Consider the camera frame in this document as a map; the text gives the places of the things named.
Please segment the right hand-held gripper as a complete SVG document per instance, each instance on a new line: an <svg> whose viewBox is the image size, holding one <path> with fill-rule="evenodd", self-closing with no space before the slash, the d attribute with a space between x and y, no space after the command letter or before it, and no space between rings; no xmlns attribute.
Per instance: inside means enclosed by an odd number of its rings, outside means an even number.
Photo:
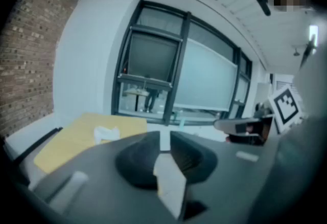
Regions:
<svg viewBox="0 0 327 224"><path fill-rule="evenodd" d="M291 86L284 85L263 103L265 110L269 114L262 118L272 117L271 127L268 137L277 134L279 137L291 129L292 126L302 122L303 112L294 96ZM224 133L245 133L248 124L259 122L257 118L244 119L219 119L214 121L214 128ZM238 134L228 135L227 142L244 144L244 145L264 145L265 139L259 134Z"/></svg>

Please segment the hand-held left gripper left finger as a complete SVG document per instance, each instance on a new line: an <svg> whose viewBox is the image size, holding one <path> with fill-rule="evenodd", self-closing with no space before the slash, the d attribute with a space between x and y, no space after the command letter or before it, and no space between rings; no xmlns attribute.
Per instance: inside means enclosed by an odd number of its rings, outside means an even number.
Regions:
<svg viewBox="0 0 327 224"><path fill-rule="evenodd" d="M160 154L159 142L158 131L148 132L117 154L115 167L127 183L139 189L157 188L157 178L153 171Z"/></svg>

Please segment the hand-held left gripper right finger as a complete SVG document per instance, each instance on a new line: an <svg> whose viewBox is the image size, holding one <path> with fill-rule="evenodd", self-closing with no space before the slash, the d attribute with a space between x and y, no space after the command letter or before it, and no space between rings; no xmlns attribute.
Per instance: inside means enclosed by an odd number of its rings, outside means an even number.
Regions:
<svg viewBox="0 0 327 224"><path fill-rule="evenodd" d="M170 133L170 144L170 153L188 183L206 181L218 164L218 158L211 149L180 132Z"/></svg>

